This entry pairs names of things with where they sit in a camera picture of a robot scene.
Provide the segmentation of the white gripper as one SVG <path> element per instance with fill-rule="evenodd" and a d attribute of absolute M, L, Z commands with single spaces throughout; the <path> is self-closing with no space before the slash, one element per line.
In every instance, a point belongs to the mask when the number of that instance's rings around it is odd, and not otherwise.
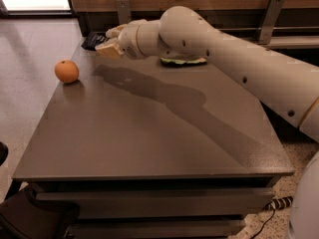
<path fill-rule="evenodd" d="M 145 19 L 135 20 L 109 29 L 106 32 L 109 40 L 95 47 L 97 53 L 107 58 L 120 58 L 125 54 L 133 60 L 142 59 L 144 54 L 139 48 L 137 34 L 138 26 L 145 22 Z"/>

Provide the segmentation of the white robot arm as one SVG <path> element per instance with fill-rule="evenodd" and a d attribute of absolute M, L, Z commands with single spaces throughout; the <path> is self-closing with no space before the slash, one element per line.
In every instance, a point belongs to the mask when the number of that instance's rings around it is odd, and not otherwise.
<path fill-rule="evenodd" d="M 96 47 L 108 58 L 203 58 L 245 87 L 301 132 L 319 141 L 319 69 L 225 34 L 193 10 L 174 6 L 158 20 L 137 20 L 106 32 Z"/>

